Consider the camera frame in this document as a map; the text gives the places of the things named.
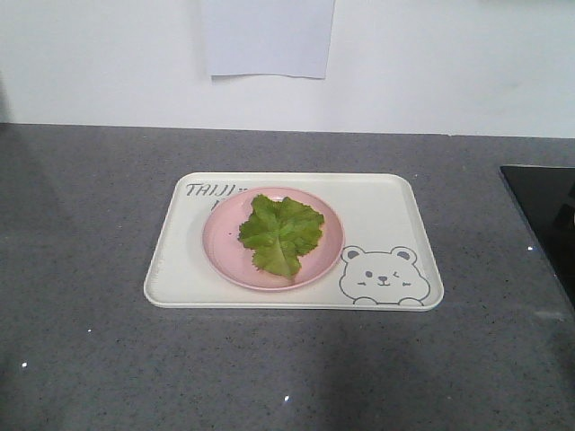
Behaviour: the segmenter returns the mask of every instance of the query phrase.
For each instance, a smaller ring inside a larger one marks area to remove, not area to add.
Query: black glass surface
[[[501,172],[575,306],[575,168],[501,166]]]

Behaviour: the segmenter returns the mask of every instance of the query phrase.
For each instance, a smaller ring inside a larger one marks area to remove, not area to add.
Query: plastic tray
[[[255,187],[291,187],[320,197],[340,217],[341,260],[307,286],[262,292],[212,268],[204,223],[222,200]],[[195,172],[176,184],[144,284],[154,305],[172,308],[309,308],[427,311],[443,285],[410,184],[391,174]]]

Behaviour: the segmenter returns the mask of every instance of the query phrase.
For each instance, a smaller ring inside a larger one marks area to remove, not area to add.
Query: lettuce leaf
[[[301,269],[297,257],[317,247],[323,221],[323,215],[294,199],[274,201],[258,195],[252,201],[250,217],[240,226],[238,240],[254,250],[256,268],[293,278]]]

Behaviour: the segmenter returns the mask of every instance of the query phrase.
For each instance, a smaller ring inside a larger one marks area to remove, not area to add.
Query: round plate
[[[286,277],[253,266],[253,251],[244,248],[237,239],[240,224],[249,218],[252,200],[259,194],[272,200],[290,197],[323,214],[323,235],[315,249],[299,258],[302,268],[296,274],[293,284]],[[278,291],[307,285],[325,275],[340,257],[344,234],[339,217],[318,197],[287,187],[258,187],[219,203],[204,225],[202,242],[209,261],[222,277],[251,289]]]

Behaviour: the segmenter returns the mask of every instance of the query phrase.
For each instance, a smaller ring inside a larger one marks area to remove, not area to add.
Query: cartoon bear face
[[[346,266],[340,288],[353,303],[423,305],[429,295],[429,282],[415,267],[417,255],[407,247],[365,252],[352,245],[341,258]]]

